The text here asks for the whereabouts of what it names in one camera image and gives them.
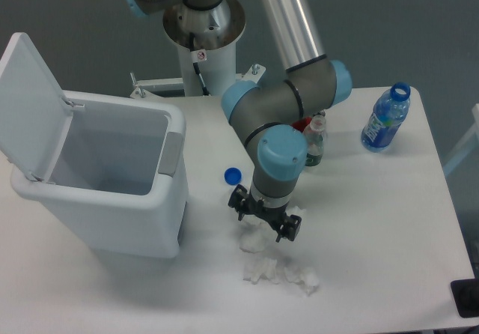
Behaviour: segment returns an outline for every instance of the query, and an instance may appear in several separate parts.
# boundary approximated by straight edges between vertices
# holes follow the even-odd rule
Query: water bottle
[[[373,108],[369,122],[362,130],[362,144],[372,152],[380,152],[391,143],[409,111],[411,88],[398,82],[382,94]]]
[[[306,155],[306,166],[312,167],[320,164],[324,153],[324,142],[326,140],[326,118],[323,115],[315,115],[310,124],[303,130],[306,142],[308,143],[308,154]]]

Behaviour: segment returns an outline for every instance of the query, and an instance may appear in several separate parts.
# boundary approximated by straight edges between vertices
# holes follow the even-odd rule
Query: white trash bin
[[[27,34],[0,60],[13,189],[95,249],[172,258],[188,195],[175,106],[62,91]]]

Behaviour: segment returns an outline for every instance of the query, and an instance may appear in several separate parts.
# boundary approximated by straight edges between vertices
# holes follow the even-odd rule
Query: warning sticker
[[[193,63],[196,62],[203,62],[207,60],[207,51],[205,49],[199,49],[198,51],[192,51],[192,61]]]

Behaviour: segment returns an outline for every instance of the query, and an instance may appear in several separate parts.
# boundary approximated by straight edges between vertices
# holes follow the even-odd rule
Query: white tissue paper
[[[306,210],[293,207],[287,211],[288,215],[305,218]],[[275,242],[276,232],[268,223],[256,216],[245,216],[242,220],[244,232],[239,239],[239,247],[247,253],[264,251]],[[244,267],[243,279],[257,284],[260,279],[268,280],[273,284],[281,281],[298,285],[308,296],[314,293],[320,285],[320,280],[313,267],[300,267],[296,262],[282,258],[268,258],[262,255],[254,256]]]
[[[243,280],[257,284],[260,279],[267,279],[273,284],[279,284],[280,280],[276,273],[277,263],[278,261],[271,258],[255,258],[245,265]]]
[[[304,218],[306,210],[300,209],[296,206],[288,210],[288,214]],[[245,224],[245,231],[239,239],[239,248],[244,252],[262,252],[271,243],[274,243],[278,236],[268,223],[259,219],[257,216],[245,216],[242,219],[242,222]]]

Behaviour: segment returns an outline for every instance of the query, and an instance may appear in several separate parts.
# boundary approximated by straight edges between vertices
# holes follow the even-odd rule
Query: trash bin lid
[[[72,106],[26,33],[0,59],[0,151],[30,180],[48,180],[73,117]]]

